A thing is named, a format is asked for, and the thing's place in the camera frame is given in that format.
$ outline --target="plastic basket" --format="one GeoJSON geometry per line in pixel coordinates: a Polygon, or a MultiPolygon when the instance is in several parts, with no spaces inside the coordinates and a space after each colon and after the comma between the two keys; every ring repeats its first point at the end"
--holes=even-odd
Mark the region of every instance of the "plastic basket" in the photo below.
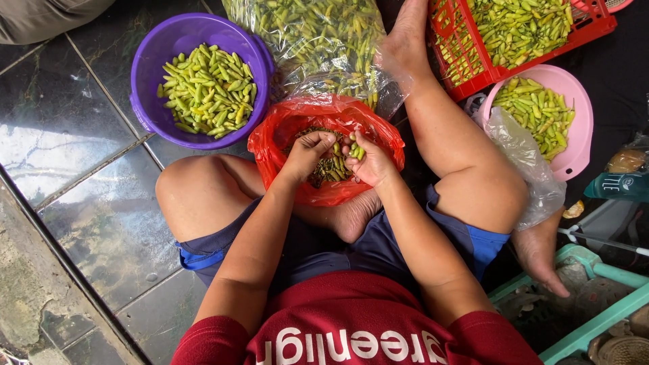
{"type": "Polygon", "coordinates": [[[457,86],[449,78],[444,78],[444,84],[451,99],[460,101],[494,82],[503,81],[534,65],[546,62],[575,47],[609,34],[617,25],[615,17],[609,14],[603,0],[572,0],[571,3],[574,24],[570,34],[568,34],[568,42],[541,57],[534,58],[513,69],[507,69],[503,66],[493,66],[491,64],[491,58],[487,53],[484,42],[482,42],[482,37],[478,32],[476,22],[473,20],[467,0],[430,0],[428,37],[439,61],[442,76],[447,74],[447,69],[451,64],[455,64],[455,67],[469,68],[472,75],[470,79],[457,86]],[[466,26],[471,40],[473,40],[473,42],[468,43],[470,47],[466,48],[462,46],[458,32],[459,28],[464,26],[466,26]],[[445,60],[442,57],[440,46],[443,45],[451,49],[456,44],[459,44],[460,52],[456,55],[451,54],[445,60]],[[475,55],[478,55],[478,61],[472,65],[472,62],[468,61],[470,57],[475,55]],[[484,68],[484,71],[478,71],[481,67],[484,68]]]}
{"type": "MultiPolygon", "coordinates": [[[[554,365],[570,355],[586,353],[593,338],[649,303],[649,278],[604,264],[598,255],[586,247],[568,244],[557,252],[554,262],[557,265],[579,262],[584,265],[589,279],[597,276],[605,277],[635,288],[635,291],[539,354],[539,358],[545,365],[554,365]]],[[[489,300],[497,307],[501,299],[522,285],[535,286],[537,283],[522,273],[491,292],[489,300]]],[[[549,315],[547,307],[541,303],[533,310],[528,321],[542,321],[549,315]]]]}

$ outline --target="purple bucket handle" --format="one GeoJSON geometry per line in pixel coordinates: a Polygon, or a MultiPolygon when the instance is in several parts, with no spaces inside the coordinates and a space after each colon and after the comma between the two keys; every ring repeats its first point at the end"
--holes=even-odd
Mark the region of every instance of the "purple bucket handle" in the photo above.
{"type": "Polygon", "coordinates": [[[266,60],[266,64],[268,65],[268,74],[272,75],[275,73],[275,63],[273,62],[273,57],[271,56],[271,52],[268,50],[268,47],[266,47],[266,43],[263,42],[261,38],[259,38],[258,35],[253,34],[252,39],[257,43],[259,46],[259,49],[262,50],[263,57],[266,60]]]}
{"type": "Polygon", "coordinates": [[[140,110],[140,103],[135,103],[134,102],[134,96],[133,94],[129,95],[130,99],[130,104],[133,106],[133,113],[135,113],[135,117],[138,119],[140,124],[142,124],[142,127],[149,133],[155,133],[153,128],[149,126],[149,124],[145,121],[145,118],[142,117],[142,111],[140,110]]]}

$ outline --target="red t-shirt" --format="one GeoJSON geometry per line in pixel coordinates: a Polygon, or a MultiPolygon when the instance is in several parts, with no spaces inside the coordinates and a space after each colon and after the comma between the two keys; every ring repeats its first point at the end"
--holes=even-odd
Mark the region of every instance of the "red t-shirt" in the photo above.
{"type": "Polygon", "coordinates": [[[473,312],[445,329],[401,285],[359,271],[327,273],[285,290],[268,303],[252,339],[231,318],[205,318],[182,337],[171,365],[401,361],[543,365],[502,316],[473,312]]]}

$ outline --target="red plastic crate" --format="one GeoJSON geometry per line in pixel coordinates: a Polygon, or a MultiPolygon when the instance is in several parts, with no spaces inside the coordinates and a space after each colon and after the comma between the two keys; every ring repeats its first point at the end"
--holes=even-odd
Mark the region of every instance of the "red plastic crate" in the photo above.
{"type": "Polygon", "coordinates": [[[469,80],[455,86],[449,78],[444,79],[444,84],[451,98],[456,102],[460,101],[490,84],[500,82],[532,66],[542,64],[575,47],[579,47],[591,40],[609,34],[615,29],[617,21],[614,16],[609,14],[604,0],[570,0],[570,2],[572,3],[571,8],[574,24],[572,25],[571,32],[568,34],[567,43],[541,57],[537,57],[513,69],[507,69],[504,66],[493,66],[491,64],[491,57],[489,57],[482,37],[478,32],[478,27],[473,20],[467,0],[430,0],[428,7],[428,37],[435,51],[435,56],[439,61],[442,76],[447,74],[449,65],[456,64],[456,67],[459,66],[459,64],[469,58],[469,55],[475,55],[476,51],[480,60],[475,68],[471,64],[465,66],[469,67],[474,74],[469,80]],[[460,34],[458,34],[458,27],[462,23],[466,24],[469,34],[473,39],[472,45],[466,49],[461,45],[459,39],[460,34]],[[449,59],[444,60],[439,45],[436,45],[438,38],[441,38],[440,45],[448,48],[452,47],[450,41],[454,40],[458,42],[461,47],[461,55],[453,58],[453,54],[450,54],[449,59]],[[484,67],[484,71],[477,72],[480,66],[484,67]]]}

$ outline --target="gray fabric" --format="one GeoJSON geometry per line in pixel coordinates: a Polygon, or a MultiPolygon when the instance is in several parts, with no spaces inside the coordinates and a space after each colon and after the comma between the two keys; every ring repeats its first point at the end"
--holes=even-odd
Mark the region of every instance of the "gray fabric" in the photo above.
{"type": "Polygon", "coordinates": [[[2,0],[0,44],[50,39],[95,19],[115,0],[2,0]]]}

